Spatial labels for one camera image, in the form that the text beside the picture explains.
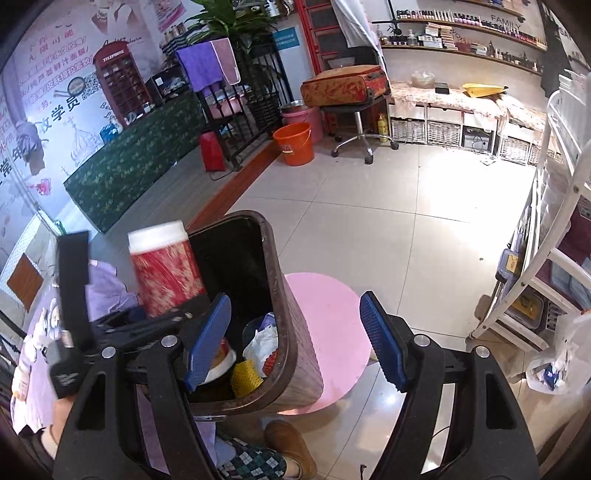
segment blue gripper pad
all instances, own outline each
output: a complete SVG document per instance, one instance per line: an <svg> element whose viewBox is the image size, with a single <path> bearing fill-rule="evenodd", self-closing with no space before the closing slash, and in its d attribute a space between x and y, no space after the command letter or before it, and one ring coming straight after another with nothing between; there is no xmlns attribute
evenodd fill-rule
<svg viewBox="0 0 591 480"><path fill-rule="evenodd" d="M189 352L187 375L184 382L191 392L205 381L213 357L228 329L232 317L230 297L226 294L218 296L211 305L208 314L209 316L204 320L205 327Z"/></svg>
<svg viewBox="0 0 591 480"><path fill-rule="evenodd" d="M373 292L368 291L362 295L359 314L386 380L396 385L401 392L406 391L408 377L404 372L402 350L388 328L388 315Z"/></svg>

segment storage drawer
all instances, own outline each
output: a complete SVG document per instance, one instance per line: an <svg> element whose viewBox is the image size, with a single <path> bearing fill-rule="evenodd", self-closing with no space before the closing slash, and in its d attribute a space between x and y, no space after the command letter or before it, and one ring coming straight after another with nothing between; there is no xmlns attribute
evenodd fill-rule
<svg viewBox="0 0 591 480"><path fill-rule="evenodd" d="M462 127L456 124L427 121L427 143L459 147L462 138Z"/></svg>
<svg viewBox="0 0 591 480"><path fill-rule="evenodd" d="M519 125L509 122L503 130L503 137L518 138L524 142L533 143L534 131L527 127L520 127Z"/></svg>
<svg viewBox="0 0 591 480"><path fill-rule="evenodd" d="M530 160L530 143L519 138L507 137L502 139L501 152L499 156L503 160L512 161L521 165L526 165ZM532 162L537 161L536 153L532 154Z"/></svg>
<svg viewBox="0 0 591 480"><path fill-rule="evenodd" d="M392 118L392 139L398 142L425 143L424 120Z"/></svg>
<svg viewBox="0 0 591 480"><path fill-rule="evenodd" d="M388 105L388 113L390 114L390 117L394 118L414 118L416 120L425 120L425 107L423 106L415 106L410 110L410 112L408 112L402 111L399 106L390 103Z"/></svg>
<svg viewBox="0 0 591 480"><path fill-rule="evenodd" d="M462 112L458 110L444 110L443 108L427 108L427 120L437 120L448 124L462 124Z"/></svg>

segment red suitcase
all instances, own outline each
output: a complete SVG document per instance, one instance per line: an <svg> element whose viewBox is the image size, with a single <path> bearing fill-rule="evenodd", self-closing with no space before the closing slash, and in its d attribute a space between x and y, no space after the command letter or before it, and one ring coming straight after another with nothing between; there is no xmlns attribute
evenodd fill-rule
<svg viewBox="0 0 591 480"><path fill-rule="evenodd" d="M306 80L300 88L309 107L363 104L389 91L388 78L379 65L326 70Z"/></svg>

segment blue sign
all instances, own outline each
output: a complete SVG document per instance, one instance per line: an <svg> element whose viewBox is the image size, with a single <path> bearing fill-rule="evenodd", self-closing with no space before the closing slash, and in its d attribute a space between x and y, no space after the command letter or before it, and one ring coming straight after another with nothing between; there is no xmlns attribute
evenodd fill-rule
<svg viewBox="0 0 591 480"><path fill-rule="evenodd" d="M273 38L277 44L277 50L285 50L286 48L297 47L300 44L300 40L297 38L295 27L274 32Z"/></svg>

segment purple towel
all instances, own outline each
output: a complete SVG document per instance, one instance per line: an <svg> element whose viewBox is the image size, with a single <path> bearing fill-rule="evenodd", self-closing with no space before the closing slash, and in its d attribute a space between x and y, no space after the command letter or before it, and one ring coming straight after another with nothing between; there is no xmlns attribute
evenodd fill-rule
<svg viewBox="0 0 591 480"><path fill-rule="evenodd" d="M211 42L181 48L177 50L177 54L189 76L193 91L200 92L205 87L222 81L222 68Z"/></svg>

